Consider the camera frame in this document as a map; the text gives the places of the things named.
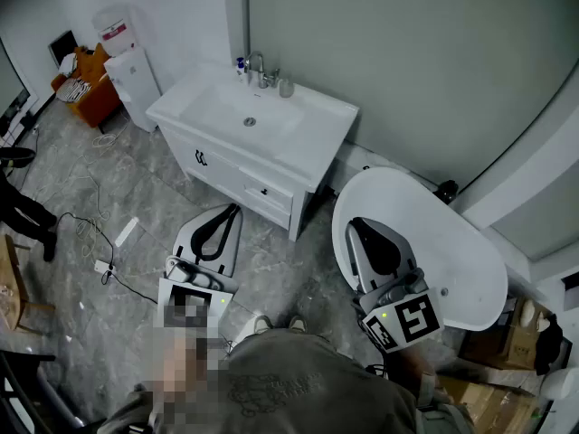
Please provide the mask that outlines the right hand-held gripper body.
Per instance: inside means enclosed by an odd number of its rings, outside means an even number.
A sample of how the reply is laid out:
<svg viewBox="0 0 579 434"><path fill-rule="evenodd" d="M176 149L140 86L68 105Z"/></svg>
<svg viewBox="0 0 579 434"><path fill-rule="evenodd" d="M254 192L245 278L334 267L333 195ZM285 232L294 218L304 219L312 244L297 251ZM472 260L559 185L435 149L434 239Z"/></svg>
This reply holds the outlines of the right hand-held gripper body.
<svg viewBox="0 0 579 434"><path fill-rule="evenodd" d="M422 269L356 298L358 324L376 348L389 354L421 342L443 329L437 290Z"/></svg>

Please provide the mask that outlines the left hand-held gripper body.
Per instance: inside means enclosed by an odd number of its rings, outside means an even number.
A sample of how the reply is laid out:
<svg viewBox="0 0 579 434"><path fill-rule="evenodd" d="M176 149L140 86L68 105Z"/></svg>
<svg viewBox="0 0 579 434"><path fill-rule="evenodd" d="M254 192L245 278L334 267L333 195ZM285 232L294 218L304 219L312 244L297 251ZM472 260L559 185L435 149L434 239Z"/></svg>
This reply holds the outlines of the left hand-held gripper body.
<svg viewBox="0 0 579 434"><path fill-rule="evenodd" d="M157 326L217 333L237 290L233 278L170 256L158 283Z"/></svg>

